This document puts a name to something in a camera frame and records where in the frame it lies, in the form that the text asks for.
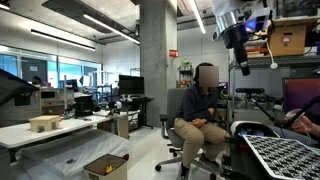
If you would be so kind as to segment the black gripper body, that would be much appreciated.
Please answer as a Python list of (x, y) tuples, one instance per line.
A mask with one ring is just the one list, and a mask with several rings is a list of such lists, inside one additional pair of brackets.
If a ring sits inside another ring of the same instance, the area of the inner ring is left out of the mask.
[(244, 44), (249, 36), (244, 25), (236, 25), (228, 28), (222, 33), (222, 37), (227, 49), (233, 49), (238, 64), (247, 61), (247, 53)]

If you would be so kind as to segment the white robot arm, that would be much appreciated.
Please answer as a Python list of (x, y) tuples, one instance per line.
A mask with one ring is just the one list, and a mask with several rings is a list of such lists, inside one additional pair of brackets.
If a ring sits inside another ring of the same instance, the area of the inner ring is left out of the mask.
[(242, 74), (250, 74), (247, 51), (244, 44), (249, 37), (263, 30), (270, 18), (268, 5), (257, 7), (263, 0), (212, 0), (216, 29), (212, 40), (222, 38), (227, 49), (234, 51)]

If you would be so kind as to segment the operator hand at right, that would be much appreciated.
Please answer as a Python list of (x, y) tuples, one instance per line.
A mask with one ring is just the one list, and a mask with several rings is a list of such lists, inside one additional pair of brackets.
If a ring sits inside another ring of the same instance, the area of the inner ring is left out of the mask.
[(320, 137), (320, 126), (314, 124), (306, 116), (302, 116), (299, 121), (294, 122), (291, 128), (298, 133), (309, 133), (313, 136)]

